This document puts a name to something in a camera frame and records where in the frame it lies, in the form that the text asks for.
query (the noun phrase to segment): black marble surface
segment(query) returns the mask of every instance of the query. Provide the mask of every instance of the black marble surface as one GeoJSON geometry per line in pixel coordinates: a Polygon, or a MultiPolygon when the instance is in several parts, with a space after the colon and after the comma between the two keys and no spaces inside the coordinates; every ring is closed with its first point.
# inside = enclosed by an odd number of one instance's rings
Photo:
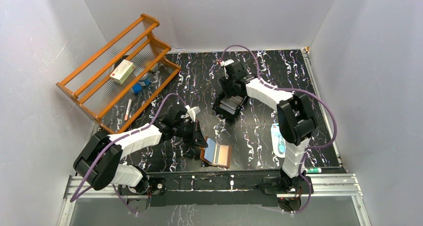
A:
{"type": "MultiPolygon", "coordinates": [[[[254,53],[259,59],[261,76],[264,80],[279,87],[300,88],[314,93],[300,50],[268,50],[254,53]]],[[[201,112],[197,117],[205,136],[217,143],[232,145],[229,170],[280,168],[283,158],[278,158],[273,153],[270,136],[270,127],[277,120],[272,109],[257,100],[250,99],[234,123],[227,122],[212,110],[214,99],[221,91],[218,79],[223,76],[223,70],[220,70],[217,64],[220,55],[221,52],[168,54],[167,58],[170,61],[181,66],[181,72],[146,108],[130,129],[150,122],[163,98],[168,93],[175,92],[188,105],[200,107],[201,112]]],[[[254,60],[247,52],[229,52],[224,59],[230,58],[236,58],[250,72],[255,72],[254,60]]],[[[122,106],[115,107],[115,115],[124,114],[127,102],[122,103],[122,106]]],[[[166,110],[173,104],[181,102],[171,96],[163,109],[166,110]]],[[[321,145],[329,139],[329,132],[320,106],[315,101],[312,102],[312,106],[317,115],[318,129],[310,140],[310,145],[321,145]]],[[[164,144],[135,152],[124,160],[128,164],[138,165],[147,172],[228,170],[220,167],[204,167],[199,156],[198,148],[183,144],[180,138],[173,138],[164,144]]],[[[309,150],[307,156],[306,167],[339,166],[333,147],[309,150]]]]}

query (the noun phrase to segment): small bottle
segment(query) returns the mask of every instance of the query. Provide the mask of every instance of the small bottle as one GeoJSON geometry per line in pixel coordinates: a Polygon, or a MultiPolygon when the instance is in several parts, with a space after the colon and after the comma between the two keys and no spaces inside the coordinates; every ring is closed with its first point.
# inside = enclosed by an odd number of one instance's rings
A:
{"type": "Polygon", "coordinates": [[[152,72],[152,73],[156,73],[156,71],[157,71],[157,69],[159,69],[159,64],[158,63],[156,63],[151,69],[150,69],[150,71],[152,72]]]}
{"type": "Polygon", "coordinates": [[[141,86],[144,86],[144,87],[149,86],[151,84],[150,76],[148,75],[148,72],[145,73],[145,75],[143,75],[143,77],[141,77],[141,79],[138,81],[138,83],[141,86]]]}
{"type": "Polygon", "coordinates": [[[134,86],[132,86],[131,89],[129,89],[129,91],[134,95],[140,93],[142,90],[143,90],[143,87],[138,83],[136,83],[134,86]]]}
{"type": "Polygon", "coordinates": [[[308,174],[318,174],[322,172],[321,168],[306,168],[305,170],[308,174]]]}

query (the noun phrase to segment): white wall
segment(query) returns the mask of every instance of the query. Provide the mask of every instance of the white wall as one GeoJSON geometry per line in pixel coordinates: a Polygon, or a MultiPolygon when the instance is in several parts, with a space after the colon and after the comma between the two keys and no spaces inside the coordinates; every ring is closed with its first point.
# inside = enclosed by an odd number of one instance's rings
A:
{"type": "Polygon", "coordinates": [[[335,0],[311,47],[373,225],[421,225],[423,0],[335,0]]]}
{"type": "Polygon", "coordinates": [[[105,43],[84,0],[0,0],[1,225],[57,225],[92,122],[54,84],[105,43]]]}
{"type": "Polygon", "coordinates": [[[140,13],[160,21],[154,33],[185,51],[311,45],[333,0],[85,0],[107,41],[140,13]]]}

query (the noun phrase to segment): box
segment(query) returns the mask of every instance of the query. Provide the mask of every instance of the box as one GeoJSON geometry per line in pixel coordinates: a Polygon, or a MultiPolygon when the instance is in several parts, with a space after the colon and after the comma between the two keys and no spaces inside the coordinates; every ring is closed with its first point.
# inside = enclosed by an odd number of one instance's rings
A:
{"type": "Polygon", "coordinates": [[[122,60],[118,67],[116,67],[116,69],[112,72],[110,78],[119,84],[123,84],[134,69],[134,63],[128,60],[122,60]]]}

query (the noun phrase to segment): wooden rack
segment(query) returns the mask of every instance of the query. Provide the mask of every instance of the wooden rack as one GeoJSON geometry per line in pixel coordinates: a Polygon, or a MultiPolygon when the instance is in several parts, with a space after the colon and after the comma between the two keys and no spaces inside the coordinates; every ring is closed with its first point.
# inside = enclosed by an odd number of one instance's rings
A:
{"type": "Polygon", "coordinates": [[[141,14],[140,18],[56,85],[102,128],[112,134],[124,132],[180,71],[178,65],[165,57],[171,47],[152,33],[158,26],[157,19],[141,14]],[[123,84],[119,84],[110,79],[110,72],[124,56],[136,68],[123,84]],[[106,113],[157,63],[161,63],[169,74],[157,90],[120,129],[114,130],[104,124],[102,118],[106,113]]]}

